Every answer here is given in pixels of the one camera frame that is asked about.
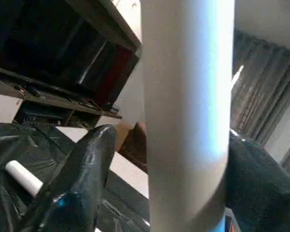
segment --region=black fabric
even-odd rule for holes
[[[256,142],[232,131],[227,206],[242,232],[290,232],[290,176]]]

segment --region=brown box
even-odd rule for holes
[[[147,172],[145,123],[138,122],[135,124],[135,127],[129,131],[119,153],[144,172]]]
[[[128,136],[129,131],[132,130],[133,127],[124,120],[121,120],[117,125],[115,125],[115,128],[117,130],[116,151],[118,152]]]

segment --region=shiny black plastic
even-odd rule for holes
[[[148,199],[111,171],[102,189],[115,135],[104,126],[75,144],[51,126],[0,124],[0,232],[93,231],[97,208],[102,232],[148,232]],[[36,199],[5,171],[10,160],[45,183]]]
[[[89,131],[43,185],[17,231],[91,232],[96,225],[115,140],[114,127]]]
[[[227,206],[242,232],[290,232],[290,176],[256,142],[230,133]]]

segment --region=white roll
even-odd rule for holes
[[[150,231],[223,231],[234,0],[141,8]]]
[[[43,182],[29,172],[16,160],[8,162],[5,170],[25,189],[35,197],[43,186]]]

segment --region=curtain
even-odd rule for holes
[[[290,103],[290,50],[234,32],[231,127],[264,145]]]

